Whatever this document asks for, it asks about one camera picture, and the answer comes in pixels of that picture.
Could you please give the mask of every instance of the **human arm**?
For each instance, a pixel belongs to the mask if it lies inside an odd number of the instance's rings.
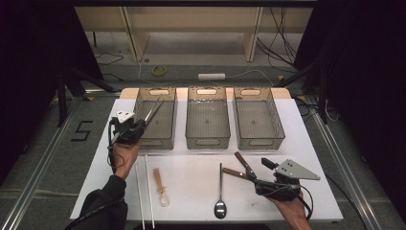
[[[281,212],[284,219],[294,230],[308,230],[311,229],[305,216],[305,207],[297,198],[292,201],[278,201],[276,199],[268,198],[272,201],[278,210]]]
[[[110,175],[101,190],[95,190],[86,197],[78,219],[103,206],[108,207],[83,219],[78,226],[74,224],[75,229],[124,229],[128,211],[127,204],[124,202],[125,180],[138,157],[140,147],[141,141],[136,145],[113,145],[116,172]],[[65,229],[72,229],[72,223]]]

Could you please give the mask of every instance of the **black sleeve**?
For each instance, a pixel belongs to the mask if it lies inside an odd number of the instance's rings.
[[[125,187],[124,180],[117,175],[111,175],[102,190],[95,190],[86,197],[80,216],[124,197]],[[74,229],[124,229],[127,212],[128,206],[122,201],[86,219]]]

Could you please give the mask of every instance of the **metal skewer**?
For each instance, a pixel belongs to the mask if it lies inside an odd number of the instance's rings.
[[[144,211],[143,211],[143,201],[141,199],[141,189],[140,189],[140,177],[138,176],[138,160],[135,161],[135,174],[137,175],[137,187],[138,187],[138,198],[140,199],[140,209],[141,209],[141,221],[143,223],[143,229],[146,229],[146,224],[144,222]]]
[[[151,187],[149,185],[149,168],[148,168],[148,155],[146,155],[146,168],[147,168],[147,183],[148,183],[148,194],[149,194],[149,204],[151,207],[151,220],[152,220],[152,228],[155,228],[155,223],[153,220],[153,205],[152,205],[152,197],[151,197]]]

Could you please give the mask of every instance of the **spoon handle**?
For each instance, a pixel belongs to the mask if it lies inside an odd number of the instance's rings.
[[[220,198],[223,193],[223,163],[220,163]]]
[[[159,174],[159,169],[154,169],[153,175],[155,177],[156,184],[158,185],[158,192],[162,194],[164,192],[164,187],[162,186],[161,174]]]

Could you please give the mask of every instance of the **gray floor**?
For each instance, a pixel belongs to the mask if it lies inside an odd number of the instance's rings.
[[[90,33],[88,35],[92,44],[92,35]],[[268,41],[267,44],[273,38],[271,34],[262,34],[260,37],[263,41]],[[239,34],[153,34],[141,64],[132,60],[125,34],[97,33],[97,39],[98,47],[94,48],[95,55],[109,53],[123,56],[123,59],[108,65],[103,63],[109,63],[118,58],[110,55],[98,57],[103,73],[114,74],[124,80],[119,81],[111,75],[105,75],[105,82],[116,88],[168,85],[169,83],[173,86],[186,86],[190,85],[191,81],[193,81],[192,84],[213,85],[217,83],[257,86],[270,85],[269,80],[275,84],[279,80],[278,76],[288,78],[292,75],[292,73],[272,68],[267,56],[262,54],[260,50],[256,51],[253,62],[246,62]],[[300,39],[300,34],[289,36],[289,41],[295,48],[297,48]],[[274,50],[279,54],[285,54],[280,41],[277,42]],[[272,64],[285,70],[291,70],[280,61],[274,60]],[[169,69],[168,74],[159,80],[150,74],[151,68],[156,65],[165,65]],[[230,77],[252,70],[255,71],[232,80],[215,83],[197,81],[197,74],[199,73],[225,73],[226,76]],[[302,80],[298,80],[288,86],[291,95],[301,93],[302,83]],[[90,100],[73,99],[70,102],[71,108],[75,104],[78,105],[60,139],[58,148],[55,149],[55,156],[51,159],[33,199],[25,210],[25,215],[19,222],[18,229],[62,229],[70,221],[70,213],[99,144],[111,106],[119,96],[99,92],[99,88],[88,82],[84,82],[83,85],[89,92],[91,91],[88,95]],[[303,114],[306,113],[305,107],[299,106],[299,108]],[[340,174],[336,161],[317,125],[316,117],[317,115],[312,115],[312,113],[304,116],[305,126],[314,149],[325,173],[332,177],[346,193],[349,193],[346,182]],[[58,132],[57,119],[57,102],[52,101],[43,121],[36,130],[36,136],[28,145],[26,153],[20,156],[8,179],[0,188],[0,217],[2,217],[2,222],[19,198],[21,191],[26,188],[38,162],[41,161],[44,152],[47,152],[54,134]],[[92,121],[92,123],[85,123],[81,127],[81,129],[91,131],[87,141],[72,142],[72,139],[84,137],[83,133],[76,133],[77,127],[82,121]],[[349,163],[358,185],[372,206],[372,211],[381,229],[406,229],[391,201],[377,183],[368,164],[361,160],[360,153],[345,124],[338,120],[337,122],[329,121],[327,126],[332,131],[335,141]],[[336,223],[310,222],[312,228],[362,229],[361,221],[350,203],[335,185],[330,183],[330,187],[343,212],[344,219]],[[129,222],[126,229],[133,229],[138,224],[137,222]],[[271,229],[290,229],[284,222],[266,224]]]

